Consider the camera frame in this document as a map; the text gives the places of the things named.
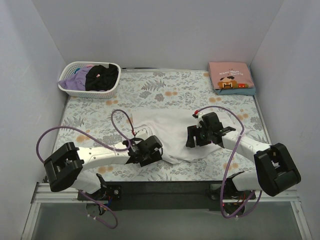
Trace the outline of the white t shirt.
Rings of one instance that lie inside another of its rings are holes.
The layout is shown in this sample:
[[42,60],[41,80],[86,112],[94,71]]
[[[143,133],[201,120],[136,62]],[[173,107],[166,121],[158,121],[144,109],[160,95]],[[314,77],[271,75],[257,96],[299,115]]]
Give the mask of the white t shirt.
[[162,159],[170,164],[183,161],[195,162],[220,150],[215,144],[186,147],[187,127],[197,124],[189,109],[140,109],[132,112],[133,126],[136,130],[146,129],[149,136],[155,135],[162,143]]

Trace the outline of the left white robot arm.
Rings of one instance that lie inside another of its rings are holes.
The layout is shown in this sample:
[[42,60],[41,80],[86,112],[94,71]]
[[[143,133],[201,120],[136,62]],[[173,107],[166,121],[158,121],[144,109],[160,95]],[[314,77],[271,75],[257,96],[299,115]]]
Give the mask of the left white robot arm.
[[95,200],[106,196],[102,177],[93,180],[82,172],[106,166],[139,164],[141,167],[162,159],[163,145],[152,135],[146,139],[132,138],[106,147],[76,147],[67,142],[44,161],[44,168],[52,192],[68,188],[84,190]]

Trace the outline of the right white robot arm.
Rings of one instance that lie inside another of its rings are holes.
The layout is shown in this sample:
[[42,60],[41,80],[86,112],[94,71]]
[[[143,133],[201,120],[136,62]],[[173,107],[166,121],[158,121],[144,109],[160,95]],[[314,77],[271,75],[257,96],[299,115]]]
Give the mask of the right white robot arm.
[[245,191],[263,191],[274,197],[301,182],[301,175],[284,144],[270,145],[243,136],[234,127],[224,127],[214,112],[197,110],[192,116],[197,124],[187,127],[186,147],[215,144],[234,150],[255,164],[255,171],[241,171],[226,179],[230,198],[237,199]]

